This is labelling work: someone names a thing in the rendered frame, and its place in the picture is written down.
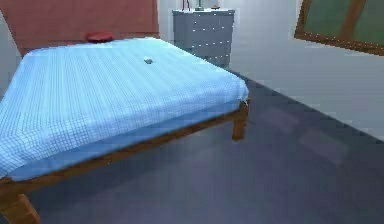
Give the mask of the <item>grey chest of drawers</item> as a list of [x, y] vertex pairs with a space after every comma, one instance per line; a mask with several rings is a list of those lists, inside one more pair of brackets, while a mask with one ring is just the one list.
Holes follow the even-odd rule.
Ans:
[[234, 9], [173, 10], [174, 44], [216, 66], [230, 63]]

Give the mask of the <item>red pillow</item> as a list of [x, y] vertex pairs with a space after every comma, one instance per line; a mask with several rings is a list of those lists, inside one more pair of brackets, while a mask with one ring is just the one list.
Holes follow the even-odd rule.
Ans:
[[111, 32], [92, 32], [86, 35], [86, 40], [90, 43], [104, 43], [114, 40]]

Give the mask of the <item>brown framed window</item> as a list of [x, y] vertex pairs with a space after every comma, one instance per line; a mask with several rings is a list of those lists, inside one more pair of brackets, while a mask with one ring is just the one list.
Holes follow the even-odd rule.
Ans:
[[294, 37], [384, 57], [384, 0], [303, 0]]

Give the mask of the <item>blue bed with wooden frame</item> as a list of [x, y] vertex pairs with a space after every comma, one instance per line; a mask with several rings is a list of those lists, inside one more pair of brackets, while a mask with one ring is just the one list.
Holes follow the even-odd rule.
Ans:
[[245, 82], [162, 40], [156, 0], [0, 0], [0, 12], [22, 56], [0, 101], [8, 224], [40, 224], [28, 195], [49, 184], [226, 121], [244, 137]]

